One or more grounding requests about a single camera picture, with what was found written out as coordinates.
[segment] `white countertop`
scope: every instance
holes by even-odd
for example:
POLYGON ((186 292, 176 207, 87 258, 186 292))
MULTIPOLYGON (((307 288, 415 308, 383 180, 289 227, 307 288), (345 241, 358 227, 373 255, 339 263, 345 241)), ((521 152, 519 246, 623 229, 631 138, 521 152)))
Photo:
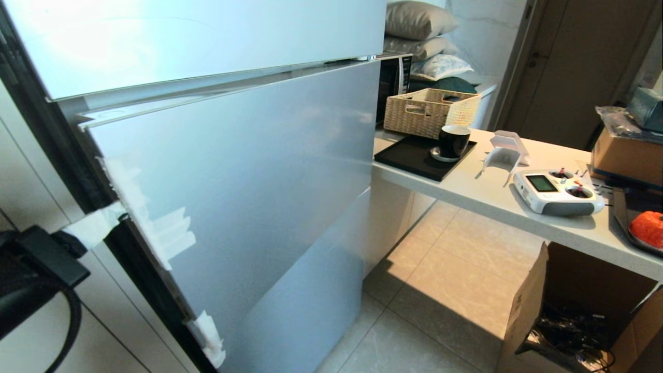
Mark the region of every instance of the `white countertop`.
MULTIPOLYGON (((491 132, 472 129, 470 140, 477 145, 442 182, 375 161, 374 175, 663 282, 663 260, 632 247, 611 219, 608 206, 591 216, 540 215, 524 203, 512 181, 503 186, 507 171, 489 167, 477 178, 487 152, 493 149, 492 137, 491 132)), ((378 130, 374 154, 402 138, 399 133, 378 130)), ((565 167, 574 173, 580 165, 588 164, 591 156, 586 151, 539 141, 523 139, 523 143, 532 164, 519 170, 565 167)))

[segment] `saucer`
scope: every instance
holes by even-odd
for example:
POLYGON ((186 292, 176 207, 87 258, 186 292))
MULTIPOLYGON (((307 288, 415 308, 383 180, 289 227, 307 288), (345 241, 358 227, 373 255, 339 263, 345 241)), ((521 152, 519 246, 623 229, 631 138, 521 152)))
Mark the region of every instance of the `saucer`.
POLYGON ((447 163, 456 162, 460 159, 460 157, 458 157, 458 158, 447 158, 447 157, 441 156, 440 155, 440 147, 434 147, 433 149, 431 149, 430 150, 430 156, 433 157, 433 159, 435 159, 436 161, 447 162, 447 163))

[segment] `black tray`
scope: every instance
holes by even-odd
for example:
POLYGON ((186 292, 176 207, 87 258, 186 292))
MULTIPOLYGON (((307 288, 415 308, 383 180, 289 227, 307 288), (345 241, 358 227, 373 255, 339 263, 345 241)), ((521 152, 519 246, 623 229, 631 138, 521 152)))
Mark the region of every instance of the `black tray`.
POLYGON ((663 250, 652 249, 642 245, 629 232, 631 222, 639 214, 645 211, 663 212, 663 197, 640 190, 614 188, 612 211, 620 228, 622 228, 633 246, 663 258, 663 250))
POLYGON ((435 181, 444 177, 474 148, 477 143, 470 141, 465 153, 456 162, 440 162, 430 155, 430 150, 438 146, 438 141, 419 136, 408 136, 375 155, 375 160, 435 181))

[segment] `microwave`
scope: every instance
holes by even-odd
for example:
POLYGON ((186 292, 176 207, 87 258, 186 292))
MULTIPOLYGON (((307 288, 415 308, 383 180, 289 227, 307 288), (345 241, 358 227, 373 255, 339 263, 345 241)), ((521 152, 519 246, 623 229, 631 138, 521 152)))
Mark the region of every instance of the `microwave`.
POLYGON ((380 83, 377 92, 375 125, 385 121, 387 97, 407 93, 410 87, 412 53, 385 52, 375 57, 380 61, 380 83))

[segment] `orange object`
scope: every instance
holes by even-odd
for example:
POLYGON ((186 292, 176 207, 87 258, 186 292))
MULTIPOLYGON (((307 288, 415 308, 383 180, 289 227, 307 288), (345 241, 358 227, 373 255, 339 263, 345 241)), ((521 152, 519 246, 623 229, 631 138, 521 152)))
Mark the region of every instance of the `orange object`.
POLYGON ((663 250, 663 214, 660 212, 643 212, 633 219, 629 230, 641 241, 663 250))

